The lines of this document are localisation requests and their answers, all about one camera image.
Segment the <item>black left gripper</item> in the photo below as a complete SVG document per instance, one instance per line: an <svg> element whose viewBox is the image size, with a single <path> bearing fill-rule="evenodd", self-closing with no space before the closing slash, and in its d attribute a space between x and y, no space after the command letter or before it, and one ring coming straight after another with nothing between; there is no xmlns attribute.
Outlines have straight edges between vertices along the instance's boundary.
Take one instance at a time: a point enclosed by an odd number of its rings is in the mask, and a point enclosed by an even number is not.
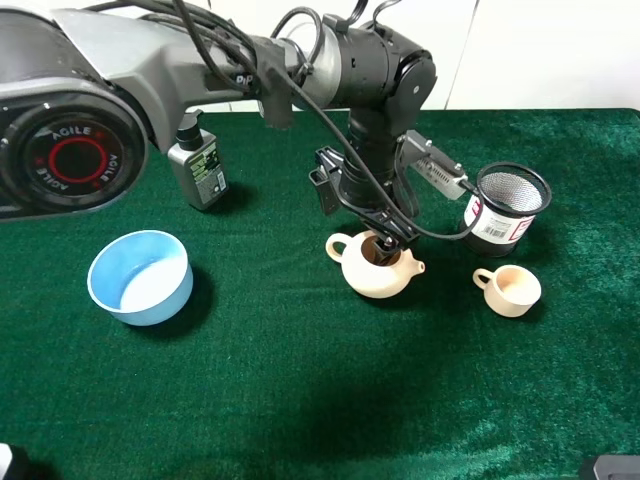
<svg viewBox="0 0 640 480"><path fill-rule="evenodd" d="M361 168L332 147L315 152L316 168L309 173L321 210L331 215L345 208L359 217L377 235L375 264L391 265L400 249L406 249L419 238L411 221L419 213L419 204L406 176L399 166L399 152L391 158L375 157L381 166L381 188L400 210L395 213Z"/></svg>

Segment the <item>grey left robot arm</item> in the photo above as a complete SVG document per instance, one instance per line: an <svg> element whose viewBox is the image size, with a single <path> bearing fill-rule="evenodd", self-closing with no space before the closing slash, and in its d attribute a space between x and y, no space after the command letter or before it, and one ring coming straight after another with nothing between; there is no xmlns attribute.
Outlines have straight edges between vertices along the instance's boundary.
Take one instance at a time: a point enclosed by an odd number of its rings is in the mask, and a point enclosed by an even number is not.
<svg viewBox="0 0 640 480"><path fill-rule="evenodd" d="M295 108L347 109L343 152L321 149L310 177L322 208L344 207L390 255L424 235L401 143L436 81L431 54L399 32L354 18L315 18L310 51L253 36L182 1L1 10L1 217L51 217L104 207L129 191L150 147L186 137L189 108L255 100L265 122Z"/></svg>

